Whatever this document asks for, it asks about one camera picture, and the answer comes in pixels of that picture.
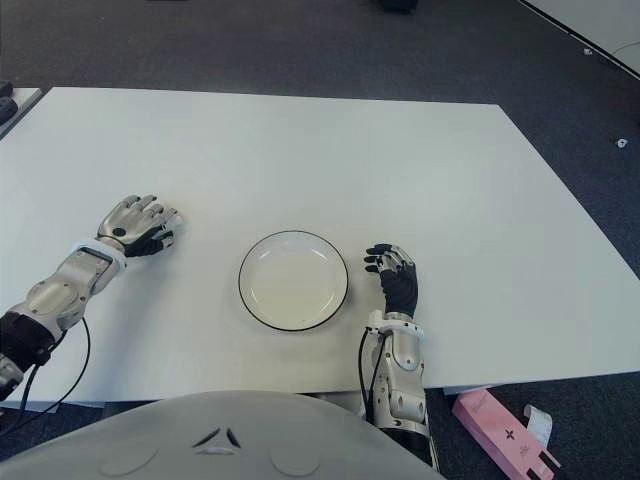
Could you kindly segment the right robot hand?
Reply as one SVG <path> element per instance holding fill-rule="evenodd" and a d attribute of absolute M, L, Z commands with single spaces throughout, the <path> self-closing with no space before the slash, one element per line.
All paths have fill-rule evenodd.
<path fill-rule="evenodd" d="M 413 259 L 398 245 L 376 244 L 366 250 L 365 270 L 380 279 L 385 297 L 385 312 L 415 315 L 419 287 Z"/>

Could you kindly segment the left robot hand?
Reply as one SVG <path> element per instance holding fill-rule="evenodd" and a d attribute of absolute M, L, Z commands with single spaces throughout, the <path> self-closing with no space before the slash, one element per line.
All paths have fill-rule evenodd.
<path fill-rule="evenodd" d="M 180 223 L 178 211 L 158 203 L 155 195 L 131 195 L 105 216 L 96 239 L 125 257 L 146 257 L 168 249 Z"/>

